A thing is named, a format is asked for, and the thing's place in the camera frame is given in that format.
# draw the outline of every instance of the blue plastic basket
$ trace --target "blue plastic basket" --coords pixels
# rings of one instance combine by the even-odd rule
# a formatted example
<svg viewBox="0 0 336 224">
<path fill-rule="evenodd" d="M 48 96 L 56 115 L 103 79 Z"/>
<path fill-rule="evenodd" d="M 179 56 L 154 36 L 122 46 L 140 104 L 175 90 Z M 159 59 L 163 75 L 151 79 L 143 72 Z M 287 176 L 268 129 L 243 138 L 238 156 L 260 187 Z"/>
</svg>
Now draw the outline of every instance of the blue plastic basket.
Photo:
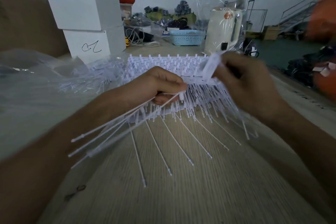
<svg viewBox="0 0 336 224">
<path fill-rule="evenodd" d="M 170 38 L 174 45 L 200 45 L 205 32 L 200 30 L 170 30 Z"/>
</svg>

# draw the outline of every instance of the stacked white box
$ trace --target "stacked white box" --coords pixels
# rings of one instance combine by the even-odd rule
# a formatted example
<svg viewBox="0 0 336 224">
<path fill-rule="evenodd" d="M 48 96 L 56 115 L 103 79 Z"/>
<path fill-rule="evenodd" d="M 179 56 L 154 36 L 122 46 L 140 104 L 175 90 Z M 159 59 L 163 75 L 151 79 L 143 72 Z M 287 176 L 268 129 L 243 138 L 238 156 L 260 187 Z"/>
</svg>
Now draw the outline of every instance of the stacked white box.
<svg viewBox="0 0 336 224">
<path fill-rule="evenodd" d="M 84 63 L 126 48 L 119 0 L 48 0 L 72 57 Z"/>
</svg>

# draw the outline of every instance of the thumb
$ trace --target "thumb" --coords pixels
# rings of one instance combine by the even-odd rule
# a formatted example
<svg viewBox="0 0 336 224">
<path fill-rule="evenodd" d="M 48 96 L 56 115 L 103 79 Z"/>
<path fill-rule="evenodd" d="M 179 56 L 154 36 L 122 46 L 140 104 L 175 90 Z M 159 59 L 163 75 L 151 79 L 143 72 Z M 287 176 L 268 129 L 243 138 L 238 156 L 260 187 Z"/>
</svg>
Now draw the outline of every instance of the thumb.
<svg viewBox="0 0 336 224">
<path fill-rule="evenodd" d="M 161 78 L 157 78 L 157 91 L 164 93 L 176 94 L 187 89 L 185 82 L 170 82 Z"/>
<path fill-rule="evenodd" d="M 237 85 L 239 82 L 239 79 L 237 79 L 224 64 L 220 64 L 216 68 L 213 76 L 220 79 L 228 89 Z"/>
</svg>

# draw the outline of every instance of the hand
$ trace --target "hand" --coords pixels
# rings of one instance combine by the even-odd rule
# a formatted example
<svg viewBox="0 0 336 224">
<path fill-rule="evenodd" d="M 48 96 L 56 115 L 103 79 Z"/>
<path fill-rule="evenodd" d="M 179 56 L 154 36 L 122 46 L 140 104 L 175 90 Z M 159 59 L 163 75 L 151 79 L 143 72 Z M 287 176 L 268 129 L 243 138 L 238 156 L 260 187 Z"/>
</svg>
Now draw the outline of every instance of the hand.
<svg viewBox="0 0 336 224">
<path fill-rule="evenodd" d="M 286 102 L 279 95 L 266 65 L 255 58 L 236 52 L 222 55 L 223 66 L 218 66 L 214 76 L 226 86 L 235 104 L 261 121 L 273 119 Z M 230 67 L 239 71 L 238 79 Z"/>
<path fill-rule="evenodd" d="M 178 75 L 161 67 L 153 67 L 146 73 L 119 88 L 124 100 L 132 106 L 138 106 L 149 99 L 157 105 L 163 105 L 176 94 L 187 89 L 187 84 Z"/>
</svg>

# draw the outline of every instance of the handwritten marking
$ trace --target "handwritten marking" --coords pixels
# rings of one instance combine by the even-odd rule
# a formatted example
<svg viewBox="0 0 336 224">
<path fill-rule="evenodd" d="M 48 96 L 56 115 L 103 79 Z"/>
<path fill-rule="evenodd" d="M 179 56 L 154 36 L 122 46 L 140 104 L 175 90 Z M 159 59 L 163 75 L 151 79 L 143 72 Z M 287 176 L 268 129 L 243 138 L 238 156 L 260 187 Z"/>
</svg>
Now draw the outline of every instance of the handwritten marking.
<svg viewBox="0 0 336 224">
<path fill-rule="evenodd" d="M 91 45 L 94 45 L 94 47 L 93 47 L 93 52 L 94 53 L 97 53 L 97 52 L 95 52 L 95 47 L 96 47 L 96 45 L 98 44 L 98 42 L 99 42 L 99 40 L 97 40 L 97 42 L 95 42 L 95 43 L 93 43 L 93 44 L 90 44 L 90 45 L 88 45 L 88 44 L 83 44 L 83 46 L 82 46 L 82 51 L 83 52 L 87 52 L 87 51 L 89 51 L 89 50 L 91 50 L 92 48 L 89 48 L 89 46 L 91 46 Z"/>
</svg>

